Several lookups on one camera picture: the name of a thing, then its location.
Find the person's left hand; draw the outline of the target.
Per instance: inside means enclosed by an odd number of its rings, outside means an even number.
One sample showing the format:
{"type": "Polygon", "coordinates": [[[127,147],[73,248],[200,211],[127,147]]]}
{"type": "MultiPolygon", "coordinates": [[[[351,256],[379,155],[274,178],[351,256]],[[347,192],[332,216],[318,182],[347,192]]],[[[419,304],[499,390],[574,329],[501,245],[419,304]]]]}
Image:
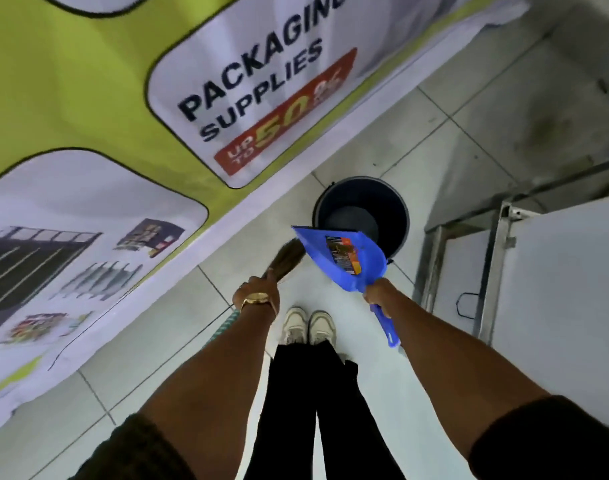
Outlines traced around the person's left hand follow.
{"type": "MultiPolygon", "coordinates": [[[[253,292],[266,292],[271,297],[279,310],[280,306],[280,297],[278,290],[278,281],[276,280],[275,274],[272,269],[268,270],[268,273],[265,278],[252,276],[246,281],[249,283],[249,294],[253,292]]],[[[237,310],[240,310],[241,305],[234,305],[237,310]]]]}

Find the person's left forearm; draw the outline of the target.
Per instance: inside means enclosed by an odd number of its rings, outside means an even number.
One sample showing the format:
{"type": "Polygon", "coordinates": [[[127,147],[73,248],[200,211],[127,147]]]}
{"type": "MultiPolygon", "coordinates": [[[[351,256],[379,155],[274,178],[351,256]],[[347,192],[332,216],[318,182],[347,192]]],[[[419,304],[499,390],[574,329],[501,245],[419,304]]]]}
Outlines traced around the person's left forearm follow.
{"type": "Polygon", "coordinates": [[[175,370],[139,411],[197,480],[235,480],[275,318],[269,304],[244,306],[237,321],[175,370]]]}

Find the white shoe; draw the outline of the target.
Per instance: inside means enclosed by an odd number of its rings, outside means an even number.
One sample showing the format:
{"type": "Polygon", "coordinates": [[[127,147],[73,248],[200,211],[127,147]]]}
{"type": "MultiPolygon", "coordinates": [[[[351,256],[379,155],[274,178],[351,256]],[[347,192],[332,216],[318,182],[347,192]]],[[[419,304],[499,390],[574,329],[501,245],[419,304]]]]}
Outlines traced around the white shoe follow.
{"type": "Polygon", "coordinates": [[[293,306],[285,314],[283,329],[278,345],[307,345],[308,343],[308,316],[303,308],[293,306]]]}
{"type": "Polygon", "coordinates": [[[332,316],[323,310],[314,311],[308,324],[308,344],[312,346],[328,342],[336,348],[337,330],[332,316]]]}

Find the person's right hand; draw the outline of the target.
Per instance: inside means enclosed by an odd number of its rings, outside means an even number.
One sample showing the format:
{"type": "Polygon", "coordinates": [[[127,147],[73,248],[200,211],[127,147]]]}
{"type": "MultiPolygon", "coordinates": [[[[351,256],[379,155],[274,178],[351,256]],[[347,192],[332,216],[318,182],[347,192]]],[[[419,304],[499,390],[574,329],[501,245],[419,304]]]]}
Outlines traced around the person's right hand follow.
{"type": "Polygon", "coordinates": [[[387,278],[380,278],[373,284],[366,286],[363,297],[364,295],[372,298],[383,308],[383,310],[386,312],[385,317],[392,318],[390,307],[395,304],[397,295],[399,295],[397,288],[394,286],[394,284],[392,284],[392,282],[390,282],[387,278]]]}

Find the blue plastic dustpan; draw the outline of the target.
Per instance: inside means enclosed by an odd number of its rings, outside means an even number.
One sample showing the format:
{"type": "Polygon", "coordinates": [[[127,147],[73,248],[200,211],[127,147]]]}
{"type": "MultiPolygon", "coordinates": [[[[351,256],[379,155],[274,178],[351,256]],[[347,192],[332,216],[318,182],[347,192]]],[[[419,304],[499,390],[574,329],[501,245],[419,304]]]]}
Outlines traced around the blue plastic dustpan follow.
{"type": "Polygon", "coordinates": [[[292,226],[292,230],[312,261],[344,291],[364,294],[387,272],[383,251],[360,231],[308,226],[292,226]]]}

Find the black plastic bucket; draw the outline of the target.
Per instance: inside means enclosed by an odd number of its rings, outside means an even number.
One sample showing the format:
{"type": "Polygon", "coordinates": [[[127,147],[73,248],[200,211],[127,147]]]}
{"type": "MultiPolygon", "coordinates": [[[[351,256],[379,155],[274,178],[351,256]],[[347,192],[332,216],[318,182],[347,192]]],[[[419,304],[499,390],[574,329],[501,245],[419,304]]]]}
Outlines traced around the black plastic bucket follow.
{"type": "Polygon", "coordinates": [[[312,225],[325,230],[360,231],[375,242],[388,263],[409,234],[409,211],[402,196],[385,181],[367,176],[342,179],[317,199],[312,225]]]}

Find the black trousers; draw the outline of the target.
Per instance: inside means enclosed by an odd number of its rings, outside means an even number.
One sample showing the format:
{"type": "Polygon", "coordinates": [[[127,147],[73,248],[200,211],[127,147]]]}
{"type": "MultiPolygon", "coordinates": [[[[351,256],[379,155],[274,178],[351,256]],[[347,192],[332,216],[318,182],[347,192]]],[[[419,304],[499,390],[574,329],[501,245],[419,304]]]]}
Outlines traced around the black trousers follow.
{"type": "Polygon", "coordinates": [[[405,480],[357,373],[328,340],[278,346],[244,480],[312,480],[316,427],[327,480],[405,480]]]}

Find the person's right forearm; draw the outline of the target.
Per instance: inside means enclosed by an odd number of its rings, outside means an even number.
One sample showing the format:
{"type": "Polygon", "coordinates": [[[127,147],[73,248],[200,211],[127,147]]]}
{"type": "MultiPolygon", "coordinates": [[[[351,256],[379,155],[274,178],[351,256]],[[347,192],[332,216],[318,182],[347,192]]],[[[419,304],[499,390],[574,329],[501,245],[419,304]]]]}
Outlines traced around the person's right forearm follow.
{"type": "Polygon", "coordinates": [[[550,396],[493,348],[398,292],[390,307],[393,325],[440,424],[463,457],[493,422],[550,396]]]}

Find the white left shoe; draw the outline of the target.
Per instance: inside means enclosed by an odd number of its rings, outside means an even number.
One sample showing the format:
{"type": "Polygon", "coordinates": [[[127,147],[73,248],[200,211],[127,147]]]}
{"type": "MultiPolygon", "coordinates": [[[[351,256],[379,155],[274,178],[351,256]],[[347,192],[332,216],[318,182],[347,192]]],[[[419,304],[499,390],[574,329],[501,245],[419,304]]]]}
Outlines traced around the white left shoe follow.
{"type": "Polygon", "coordinates": [[[278,345],[307,345],[308,343],[308,316],[303,308],[293,306],[285,314],[283,329],[278,345]]]}

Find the straw hand broom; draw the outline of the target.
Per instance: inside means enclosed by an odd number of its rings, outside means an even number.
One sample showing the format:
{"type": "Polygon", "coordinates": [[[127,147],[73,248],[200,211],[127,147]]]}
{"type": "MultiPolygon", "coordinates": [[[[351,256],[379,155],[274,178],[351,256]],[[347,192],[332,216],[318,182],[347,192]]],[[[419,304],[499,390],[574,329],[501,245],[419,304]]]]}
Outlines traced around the straw hand broom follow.
{"type": "MultiPolygon", "coordinates": [[[[305,254],[306,250],[301,241],[298,238],[291,239],[281,247],[262,277],[265,278],[268,270],[272,269],[276,280],[279,282],[300,264],[305,254]]],[[[233,313],[221,323],[220,327],[216,329],[211,338],[205,343],[205,346],[227,331],[237,321],[239,313],[238,310],[234,310],[233,313]]]]}

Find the green and white printed banner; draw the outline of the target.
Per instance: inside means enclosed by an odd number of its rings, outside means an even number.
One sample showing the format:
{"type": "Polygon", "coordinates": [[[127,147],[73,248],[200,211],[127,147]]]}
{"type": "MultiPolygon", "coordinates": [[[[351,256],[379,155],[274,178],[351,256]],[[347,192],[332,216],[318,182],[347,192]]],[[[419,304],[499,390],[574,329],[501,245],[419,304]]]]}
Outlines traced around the green and white printed banner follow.
{"type": "Polygon", "coordinates": [[[0,0],[0,429],[528,0],[0,0]]]}

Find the dark knit sleeve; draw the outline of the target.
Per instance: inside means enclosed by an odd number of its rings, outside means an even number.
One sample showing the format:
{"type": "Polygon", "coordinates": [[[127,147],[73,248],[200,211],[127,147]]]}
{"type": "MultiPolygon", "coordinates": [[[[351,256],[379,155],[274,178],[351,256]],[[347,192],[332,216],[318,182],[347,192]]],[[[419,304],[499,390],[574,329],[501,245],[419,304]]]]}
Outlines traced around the dark knit sleeve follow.
{"type": "Polygon", "coordinates": [[[197,480],[159,429],[134,413],[100,443],[68,480],[197,480]]]}
{"type": "Polygon", "coordinates": [[[609,480],[609,426],[553,395],[493,422],[468,463],[477,480],[609,480]]]}

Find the large white panel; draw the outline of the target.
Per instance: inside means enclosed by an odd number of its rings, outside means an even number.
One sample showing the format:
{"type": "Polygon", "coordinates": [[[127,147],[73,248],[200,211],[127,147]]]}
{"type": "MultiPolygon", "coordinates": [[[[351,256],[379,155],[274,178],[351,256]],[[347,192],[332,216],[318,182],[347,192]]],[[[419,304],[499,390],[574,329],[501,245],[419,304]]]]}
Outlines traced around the large white panel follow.
{"type": "Polygon", "coordinates": [[[491,346],[609,426],[609,198],[510,229],[491,346]]]}

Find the white right shoe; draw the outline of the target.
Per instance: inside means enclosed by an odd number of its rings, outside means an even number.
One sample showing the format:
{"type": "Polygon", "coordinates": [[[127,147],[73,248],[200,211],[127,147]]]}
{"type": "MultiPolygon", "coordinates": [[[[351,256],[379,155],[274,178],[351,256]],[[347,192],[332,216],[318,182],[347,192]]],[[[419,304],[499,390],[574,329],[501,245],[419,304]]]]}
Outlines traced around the white right shoe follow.
{"type": "Polygon", "coordinates": [[[337,330],[332,316],[323,310],[314,311],[308,324],[308,344],[312,346],[328,342],[336,348],[337,330]]]}

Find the gold wristwatch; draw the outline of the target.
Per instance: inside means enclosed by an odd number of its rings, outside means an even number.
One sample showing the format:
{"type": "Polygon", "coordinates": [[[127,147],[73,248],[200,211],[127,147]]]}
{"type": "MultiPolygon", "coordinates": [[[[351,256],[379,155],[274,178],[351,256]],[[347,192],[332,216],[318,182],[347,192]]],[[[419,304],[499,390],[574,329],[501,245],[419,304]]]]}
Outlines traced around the gold wristwatch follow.
{"type": "Polygon", "coordinates": [[[268,305],[273,312],[274,317],[278,315],[278,309],[276,308],[272,297],[266,292],[253,292],[246,296],[242,302],[242,306],[240,307],[240,311],[242,311],[246,306],[255,306],[255,305],[268,305]]]}

